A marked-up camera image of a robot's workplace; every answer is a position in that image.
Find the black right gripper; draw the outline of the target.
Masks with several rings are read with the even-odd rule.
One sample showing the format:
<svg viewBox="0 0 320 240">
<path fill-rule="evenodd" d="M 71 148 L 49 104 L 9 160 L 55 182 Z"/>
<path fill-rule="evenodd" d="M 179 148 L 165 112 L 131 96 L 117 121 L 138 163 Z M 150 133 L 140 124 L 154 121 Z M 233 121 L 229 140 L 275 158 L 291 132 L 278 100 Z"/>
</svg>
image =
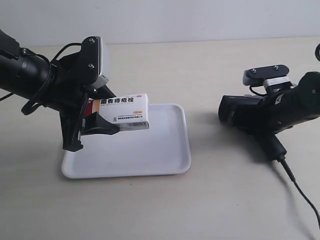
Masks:
<svg viewBox="0 0 320 240">
<path fill-rule="evenodd" d="M 267 127 L 279 133 L 320 117 L 320 73 L 307 72 L 298 85 L 259 103 Z"/>
</svg>

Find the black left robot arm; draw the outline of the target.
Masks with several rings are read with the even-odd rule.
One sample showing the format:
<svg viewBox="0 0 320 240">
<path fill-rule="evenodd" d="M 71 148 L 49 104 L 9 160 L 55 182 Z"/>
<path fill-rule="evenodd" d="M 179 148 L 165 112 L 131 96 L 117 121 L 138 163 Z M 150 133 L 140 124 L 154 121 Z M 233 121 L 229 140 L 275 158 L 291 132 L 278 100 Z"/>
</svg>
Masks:
<svg viewBox="0 0 320 240">
<path fill-rule="evenodd" d="M 0 34 L 0 87 L 27 100 L 21 112 L 30 115 L 39 107 L 59 113 L 64 150 L 83 148 L 81 136 L 114 135 L 120 128 L 99 113 L 86 114 L 90 100 L 114 97 L 104 71 L 104 43 L 89 36 L 78 43 L 79 51 L 52 60 L 21 47 L 11 36 Z"/>
</svg>

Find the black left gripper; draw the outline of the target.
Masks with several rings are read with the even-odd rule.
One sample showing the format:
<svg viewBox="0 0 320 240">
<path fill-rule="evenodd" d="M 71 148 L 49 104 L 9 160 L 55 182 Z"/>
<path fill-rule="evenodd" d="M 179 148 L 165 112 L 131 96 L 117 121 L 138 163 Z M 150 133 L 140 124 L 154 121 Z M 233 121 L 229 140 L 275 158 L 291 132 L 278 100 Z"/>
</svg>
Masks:
<svg viewBox="0 0 320 240">
<path fill-rule="evenodd" d="M 83 119 L 88 94 L 79 80 L 79 58 L 80 52 L 76 52 L 52 61 L 57 69 L 51 92 L 51 108 L 59 112 L 62 148 L 70 152 L 77 152 L 84 147 L 81 135 L 114 135 L 120 132 L 117 125 L 105 120 L 98 112 Z M 94 100 L 115 97 L 107 85 L 97 88 L 93 93 Z"/>
</svg>

